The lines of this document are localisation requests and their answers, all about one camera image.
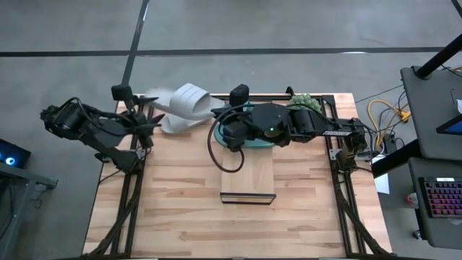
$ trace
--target blue light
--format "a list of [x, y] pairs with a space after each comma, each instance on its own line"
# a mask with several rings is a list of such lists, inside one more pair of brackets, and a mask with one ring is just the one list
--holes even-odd
[[13, 165], [16, 162], [16, 160], [14, 158], [12, 158], [12, 157], [8, 157], [5, 160], [5, 162], [7, 163], [7, 165]]

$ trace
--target wooden tabletop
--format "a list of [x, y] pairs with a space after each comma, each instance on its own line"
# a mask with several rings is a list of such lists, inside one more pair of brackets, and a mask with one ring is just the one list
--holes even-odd
[[[339, 118], [357, 117], [352, 94], [331, 95]], [[275, 147], [267, 155], [271, 156], [277, 195], [271, 205], [223, 204], [219, 197], [222, 172], [206, 148], [210, 125], [177, 136], [154, 131], [132, 257], [345, 256], [324, 138]], [[128, 149], [130, 140], [127, 136], [118, 148]], [[219, 160], [229, 156], [215, 141], [212, 147]], [[105, 165], [101, 178], [114, 171], [113, 165]], [[97, 190], [84, 253], [94, 249], [112, 227], [122, 183], [123, 174], [115, 175]], [[391, 251], [372, 175], [357, 171], [352, 183], [361, 221], [376, 241]], [[351, 223], [349, 230], [355, 244]], [[122, 230], [121, 251], [124, 245]]]

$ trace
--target computer monitor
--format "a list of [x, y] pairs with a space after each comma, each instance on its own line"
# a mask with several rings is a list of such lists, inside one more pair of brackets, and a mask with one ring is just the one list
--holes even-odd
[[0, 163], [16, 168], [24, 168], [29, 156], [29, 151], [0, 139]]
[[438, 134], [462, 135], [462, 115], [456, 116], [443, 125], [436, 128]]

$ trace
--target black rectangular base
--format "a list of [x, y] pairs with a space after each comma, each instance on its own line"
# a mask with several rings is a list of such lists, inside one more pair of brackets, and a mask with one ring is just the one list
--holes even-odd
[[252, 204], [270, 205], [276, 198], [276, 194], [249, 194], [235, 192], [220, 192], [223, 204]]

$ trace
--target gray floor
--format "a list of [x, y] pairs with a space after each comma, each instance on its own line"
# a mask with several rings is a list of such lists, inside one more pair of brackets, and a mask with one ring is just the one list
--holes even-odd
[[[128, 50], [141, 0], [0, 0], [0, 51]], [[462, 19], [443, 0], [151, 0], [139, 49], [369, 48], [444, 46]], [[192, 82], [210, 92], [240, 83], [252, 92], [352, 92], [361, 100], [400, 85], [399, 69], [423, 64], [434, 53], [267, 56], [137, 57], [134, 92]], [[59, 179], [55, 191], [31, 209], [20, 234], [20, 259], [78, 256], [90, 218], [101, 164], [78, 142], [43, 128], [39, 112], [79, 96], [111, 111], [110, 86], [120, 83], [126, 57], [0, 58], [0, 138], [32, 152], [28, 168]], [[462, 64], [458, 54], [447, 65]], [[402, 87], [378, 98], [395, 103]], [[359, 117], [370, 124], [365, 100]], [[377, 118], [384, 107], [372, 109]], [[405, 142], [412, 122], [396, 127]], [[390, 196], [380, 196], [393, 251], [400, 256], [459, 259], [458, 251], [413, 240], [414, 212], [402, 202], [409, 172], [391, 175]]]

